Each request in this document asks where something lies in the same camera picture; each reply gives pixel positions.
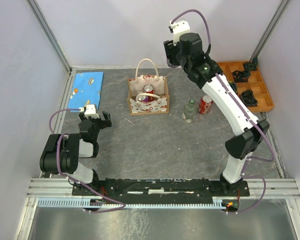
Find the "red soda can back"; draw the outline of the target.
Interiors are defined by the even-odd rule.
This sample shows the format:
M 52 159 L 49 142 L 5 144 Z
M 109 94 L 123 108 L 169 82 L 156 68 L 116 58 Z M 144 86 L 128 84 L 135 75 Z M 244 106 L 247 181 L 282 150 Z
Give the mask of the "red soda can back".
M 148 94 L 154 94 L 155 93 L 154 86 L 152 84 L 144 85 L 143 92 Z

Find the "red soda can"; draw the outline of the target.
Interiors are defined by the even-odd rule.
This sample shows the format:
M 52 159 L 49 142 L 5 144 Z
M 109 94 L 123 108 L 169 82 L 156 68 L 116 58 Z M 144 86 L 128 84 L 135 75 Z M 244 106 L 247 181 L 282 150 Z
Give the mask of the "red soda can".
M 154 86 L 152 84 L 144 85 L 143 92 L 148 94 L 154 94 L 155 93 Z
M 213 105 L 213 100 L 209 95 L 204 95 L 200 98 L 197 111 L 202 115 L 207 115 Z

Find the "red soda can front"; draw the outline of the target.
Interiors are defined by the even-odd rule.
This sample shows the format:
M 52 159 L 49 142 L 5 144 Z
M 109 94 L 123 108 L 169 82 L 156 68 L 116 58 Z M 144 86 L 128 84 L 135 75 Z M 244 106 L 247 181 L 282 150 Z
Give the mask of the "red soda can front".
M 207 115 L 213 105 L 213 100 L 209 95 L 204 95 L 200 98 L 197 111 L 202 115 Z

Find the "patterned canvas tote bag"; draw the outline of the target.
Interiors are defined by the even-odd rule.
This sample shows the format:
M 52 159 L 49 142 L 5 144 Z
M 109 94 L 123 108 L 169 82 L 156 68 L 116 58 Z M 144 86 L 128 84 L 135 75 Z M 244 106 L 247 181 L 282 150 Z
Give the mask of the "patterned canvas tote bag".
M 143 62 L 152 64 L 155 74 L 139 74 L 140 66 Z M 150 96 L 149 102 L 136 101 L 136 96 L 143 92 L 143 87 L 151 84 L 154 87 L 154 94 L 146 93 Z M 149 58 L 142 59 L 135 70 L 134 78 L 128 80 L 127 104 L 131 116 L 167 114 L 170 111 L 170 95 L 166 76 L 159 74 L 156 64 Z

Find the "clear glass beverage bottle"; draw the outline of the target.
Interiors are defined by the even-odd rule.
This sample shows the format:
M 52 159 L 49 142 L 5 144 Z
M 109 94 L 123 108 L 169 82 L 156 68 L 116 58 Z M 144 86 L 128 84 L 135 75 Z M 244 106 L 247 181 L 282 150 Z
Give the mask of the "clear glass beverage bottle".
M 194 99 L 190 99 L 182 111 L 182 119 L 191 123 L 196 115 L 197 107 Z

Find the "purple soda can back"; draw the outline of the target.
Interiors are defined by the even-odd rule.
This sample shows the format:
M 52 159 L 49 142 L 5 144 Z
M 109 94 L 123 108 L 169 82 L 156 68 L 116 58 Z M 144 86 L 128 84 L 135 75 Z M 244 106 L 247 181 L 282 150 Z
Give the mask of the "purple soda can back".
M 175 69 L 178 67 L 178 65 L 174 65 L 174 64 L 170 63 L 169 59 L 166 60 L 166 64 L 169 68 L 172 68 L 172 69 Z

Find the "purple soda can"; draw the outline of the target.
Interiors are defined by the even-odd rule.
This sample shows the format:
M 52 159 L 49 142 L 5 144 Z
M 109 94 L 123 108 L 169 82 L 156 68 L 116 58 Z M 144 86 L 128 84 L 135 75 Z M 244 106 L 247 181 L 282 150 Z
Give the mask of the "purple soda can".
M 172 69 L 175 69 L 178 67 L 178 65 L 174 65 L 174 64 L 170 63 L 169 59 L 166 60 L 166 64 L 169 68 L 172 68 Z
M 139 93 L 135 100 L 138 102 L 148 103 L 150 101 L 150 96 L 147 93 Z

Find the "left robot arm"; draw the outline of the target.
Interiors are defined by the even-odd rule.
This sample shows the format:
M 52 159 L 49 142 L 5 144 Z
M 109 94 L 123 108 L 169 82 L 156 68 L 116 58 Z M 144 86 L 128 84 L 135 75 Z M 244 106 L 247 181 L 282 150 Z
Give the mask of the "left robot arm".
M 79 163 L 79 159 L 96 158 L 99 152 L 100 130 L 112 126 L 111 115 L 104 111 L 104 119 L 79 114 L 79 132 L 60 138 L 60 134 L 50 134 L 40 157 L 40 170 L 46 174 L 59 173 L 83 183 L 89 195 L 96 195 L 101 189 L 95 170 Z

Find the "blue patterned cloth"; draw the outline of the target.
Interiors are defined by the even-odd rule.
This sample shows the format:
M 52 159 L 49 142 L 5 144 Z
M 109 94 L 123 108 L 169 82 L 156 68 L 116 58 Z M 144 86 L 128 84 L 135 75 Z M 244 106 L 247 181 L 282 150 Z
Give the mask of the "blue patterned cloth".
M 94 104 L 99 108 L 104 73 L 100 71 L 75 74 L 68 109 L 79 109 Z

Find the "purple soda can front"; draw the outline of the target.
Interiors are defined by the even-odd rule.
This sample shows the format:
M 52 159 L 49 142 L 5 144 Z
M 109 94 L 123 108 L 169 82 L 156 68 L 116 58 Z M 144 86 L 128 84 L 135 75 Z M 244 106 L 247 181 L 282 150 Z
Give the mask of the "purple soda can front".
M 150 96 L 147 93 L 139 93 L 135 100 L 138 102 L 148 103 L 150 101 Z

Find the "blue green rolled sock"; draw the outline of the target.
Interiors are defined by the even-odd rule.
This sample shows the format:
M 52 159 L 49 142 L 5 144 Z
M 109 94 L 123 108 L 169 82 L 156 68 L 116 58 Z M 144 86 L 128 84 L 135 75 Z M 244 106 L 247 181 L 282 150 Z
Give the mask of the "blue green rolled sock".
M 238 94 L 238 87 L 237 87 L 236 83 L 233 82 L 233 81 L 230 81 L 229 85 L 230 85 L 231 89 L 234 91 L 234 93 L 237 95 Z

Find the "black rolled sock upper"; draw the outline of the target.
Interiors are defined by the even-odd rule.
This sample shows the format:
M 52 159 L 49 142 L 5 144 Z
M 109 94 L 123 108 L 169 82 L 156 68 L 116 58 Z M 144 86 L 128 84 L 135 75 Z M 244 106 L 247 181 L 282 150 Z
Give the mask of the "black rolled sock upper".
M 232 77 L 235 83 L 247 83 L 250 76 L 251 72 L 248 70 L 235 70 L 234 72 L 232 72 Z

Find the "orange wooden divider tray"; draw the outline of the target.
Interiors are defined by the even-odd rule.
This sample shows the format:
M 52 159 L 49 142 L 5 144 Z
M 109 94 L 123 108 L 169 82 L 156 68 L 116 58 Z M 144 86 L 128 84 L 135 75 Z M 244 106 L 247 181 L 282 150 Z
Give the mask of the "orange wooden divider tray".
M 234 81 L 234 71 L 244 71 L 244 64 L 247 61 L 220 61 L 217 64 L 222 69 L 228 81 Z M 248 82 L 235 83 L 237 86 L 237 95 L 240 96 L 246 90 L 252 90 L 254 97 L 257 100 L 257 106 L 249 106 L 248 109 L 252 113 L 270 112 L 274 107 L 274 102 L 265 84 L 263 76 L 258 68 L 250 72 Z

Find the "black rolled sock lower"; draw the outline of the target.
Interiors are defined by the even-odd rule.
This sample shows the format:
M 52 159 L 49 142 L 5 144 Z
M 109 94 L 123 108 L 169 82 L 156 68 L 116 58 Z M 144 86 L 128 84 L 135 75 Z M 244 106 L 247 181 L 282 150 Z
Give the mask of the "black rolled sock lower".
M 240 99 L 246 107 L 256 107 L 258 105 L 258 101 L 250 89 L 243 91 Z

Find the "aluminium front frame rail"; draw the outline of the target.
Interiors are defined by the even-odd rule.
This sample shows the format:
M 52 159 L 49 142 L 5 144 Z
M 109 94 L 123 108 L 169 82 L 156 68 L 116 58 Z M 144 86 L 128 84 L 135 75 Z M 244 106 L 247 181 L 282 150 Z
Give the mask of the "aluminium front frame rail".
M 300 192 L 295 179 L 266 179 L 266 190 L 263 196 L 266 200 L 300 199 Z M 247 180 L 250 196 L 241 196 L 242 200 L 260 198 L 264 184 L 261 179 Z M 33 178 L 26 196 L 28 198 L 73 198 L 72 185 L 65 178 Z

